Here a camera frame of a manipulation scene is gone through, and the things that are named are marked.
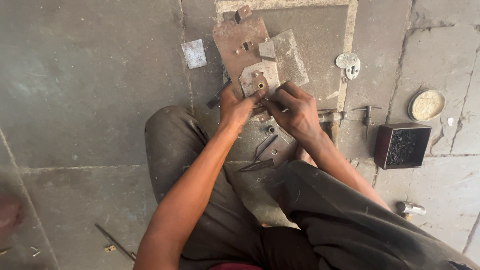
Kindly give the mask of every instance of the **metal rod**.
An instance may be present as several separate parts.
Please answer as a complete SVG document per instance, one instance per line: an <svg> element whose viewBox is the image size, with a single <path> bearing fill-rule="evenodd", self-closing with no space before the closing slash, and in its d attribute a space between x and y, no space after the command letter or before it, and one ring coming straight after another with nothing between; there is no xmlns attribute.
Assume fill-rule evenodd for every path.
<svg viewBox="0 0 480 270"><path fill-rule="evenodd" d="M113 239L113 237L108 234L102 227L100 227L100 225L98 224L95 224L95 227L103 234L103 236L105 236L105 238L107 240L110 241L110 243L112 245L114 245L118 251L120 251L120 253L122 253L123 256L125 256L125 258L127 258L129 261L132 262L132 264L135 264L135 259L117 242L115 241L115 239Z"/></svg>

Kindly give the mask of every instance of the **metal scrap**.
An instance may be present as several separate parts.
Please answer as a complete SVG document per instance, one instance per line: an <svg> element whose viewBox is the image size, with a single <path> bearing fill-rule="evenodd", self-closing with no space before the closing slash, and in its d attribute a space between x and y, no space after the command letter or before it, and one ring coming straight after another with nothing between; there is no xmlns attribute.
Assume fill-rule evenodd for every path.
<svg viewBox="0 0 480 270"><path fill-rule="evenodd" d="M251 65L243 69L243 72L240 76L240 84L242 91L246 97L253 95L256 91L260 90L260 85L253 85L253 78L255 77L252 74L262 74L268 83L269 91L266 93L267 96L273 95L275 90L280 87L280 80L278 76L277 64L274 61L262 60L260 63Z"/></svg>
<svg viewBox="0 0 480 270"><path fill-rule="evenodd" d="M270 92L275 91L283 82L283 75L276 61L263 63L260 56L259 44L270 39L264 21L255 15L244 16L249 13L251 11L248 6L239 9L236 19L215 25L212 33L223 64L232 80L234 91L239 98L248 97L255 92L251 87L252 72L255 70L263 73L270 86Z"/></svg>
<svg viewBox="0 0 480 270"><path fill-rule="evenodd" d="M293 156L297 150L297 146L297 141L293 141L289 144L282 136L277 136L273 142L265 148L260 156L257 157L255 162L273 159L275 163L273 168L276 169Z"/></svg>
<svg viewBox="0 0 480 270"><path fill-rule="evenodd" d="M262 59L275 61L275 47L273 42L260 43L258 44L258 49Z"/></svg>
<svg viewBox="0 0 480 270"><path fill-rule="evenodd" d="M275 47L275 57L285 80L297 86L309 82L307 69L301 59L292 29L284 31L271 39Z"/></svg>
<svg viewBox="0 0 480 270"><path fill-rule="evenodd" d="M340 54L335 63L339 68L345 69L345 73L350 80L355 79L360 72L360 59L354 53L346 52Z"/></svg>
<svg viewBox="0 0 480 270"><path fill-rule="evenodd" d="M207 65L207 58L204 51L204 43L201 39L181 45L189 69L199 68Z"/></svg>
<svg viewBox="0 0 480 270"><path fill-rule="evenodd" d="M248 16L252 14L252 11L250 10L250 7L248 5L244 6L243 8L237 10L235 13L235 21L240 24L243 23Z"/></svg>

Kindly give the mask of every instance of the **metal sheet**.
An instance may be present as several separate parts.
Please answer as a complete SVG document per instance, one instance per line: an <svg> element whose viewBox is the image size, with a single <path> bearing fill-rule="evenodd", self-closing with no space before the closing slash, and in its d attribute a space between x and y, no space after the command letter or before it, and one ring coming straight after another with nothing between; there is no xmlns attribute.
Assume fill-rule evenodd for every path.
<svg viewBox="0 0 480 270"><path fill-rule="evenodd" d="M291 29L271 39L274 43L276 61L287 81L302 86L309 82L307 70Z"/></svg>
<svg viewBox="0 0 480 270"><path fill-rule="evenodd" d="M278 137L278 135L270 135L263 141L259 146L257 146L257 152L255 153L255 157L258 158L267 147Z"/></svg>
<svg viewBox="0 0 480 270"><path fill-rule="evenodd" d="M297 147L297 141L293 141L292 144L289 144L282 136L277 136L256 161L273 159L275 162L274 168L276 169L285 163L285 161L293 157Z"/></svg>
<svg viewBox="0 0 480 270"><path fill-rule="evenodd" d="M201 39L183 43L181 45L189 69L199 68L207 65L204 43Z"/></svg>
<svg viewBox="0 0 480 270"><path fill-rule="evenodd" d="M253 95L258 91L257 85L253 85L252 74L255 71L259 71L265 77L268 83L268 92L266 95L269 97L275 93L275 90L280 86L280 80L278 77L278 67L276 62L262 60L262 62L246 67L240 76L240 85L243 93L246 97Z"/></svg>
<svg viewBox="0 0 480 270"><path fill-rule="evenodd" d="M234 20L224 21L215 25L212 32L238 97L243 96L239 82L243 69L262 61L258 44L270 40L264 20L255 15L249 17L252 18L240 24Z"/></svg>
<svg viewBox="0 0 480 270"><path fill-rule="evenodd" d="M258 49L263 59L275 61L275 47L273 42L260 43L258 44Z"/></svg>

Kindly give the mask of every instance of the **rusty metal plate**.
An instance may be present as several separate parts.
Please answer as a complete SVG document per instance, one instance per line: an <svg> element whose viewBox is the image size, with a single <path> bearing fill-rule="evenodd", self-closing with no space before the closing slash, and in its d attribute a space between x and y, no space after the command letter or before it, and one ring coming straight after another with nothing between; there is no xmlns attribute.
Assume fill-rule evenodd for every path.
<svg viewBox="0 0 480 270"><path fill-rule="evenodd" d="M271 144L260 154L255 162L265 161L273 159L275 166L273 168L280 167L285 161L291 159L297 150L298 142L293 141L289 144L282 136L277 136Z"/></svg>
<svg viewBox="0 0 480 270"><path fill-rule="evenodd" d="M275 141L275 139L278 137L278 135L275 135L275 134L271 134L267 137L267 139L265 139L265 141L263 141L259 146L257 146L257 151L255 153L255 157L256 158L259 158L260 155L265 151L265 149L267 149L267 147L273 142Z"/></svg>
<svg viewBox="0 0 480 270"><path fill-rule="evenodd" d="M212 32L222 61L232 80L235 93L239 98L244 97L239 82L243 69L262 61L258 44L270 40L263 18L255 15L250 17L252 17L250 20L240 24L234 20L224 21L215 25Z"/></svg>
<svg viewBox="0 0 480 270"><path fill-rule="evenodd" d="M251 86L254 92L258 90L264 90L266 93L270 93L270 87L268 86L268 81L261 71L255 70L251 73L252 83Z"/></svg>
<svg viewBox="0 0 480 270"><path fill-rule="evenodd" d="M268 83L267 97L273 95L275 90L280 86L280 80L278 78L278 67L274 61L262 60L262 62L255 65L246 67L240 76L241 89L246 97L253 95L256 91L260 90L258 84L254 84L255 77L252 76L255 71L260 72Z"/></svg>

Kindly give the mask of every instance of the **dust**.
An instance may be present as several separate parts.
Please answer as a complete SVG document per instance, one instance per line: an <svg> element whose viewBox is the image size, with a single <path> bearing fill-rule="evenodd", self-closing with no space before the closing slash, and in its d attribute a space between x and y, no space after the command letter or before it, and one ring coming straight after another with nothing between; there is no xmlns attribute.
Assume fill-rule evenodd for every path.
<svg viewBox="0 0 480 270"><path fill-rule="evenodd" d="M425 92L413 102L412 114L418 121L429 121L438 116L445 106L444 99L435 92Z"/></svg>

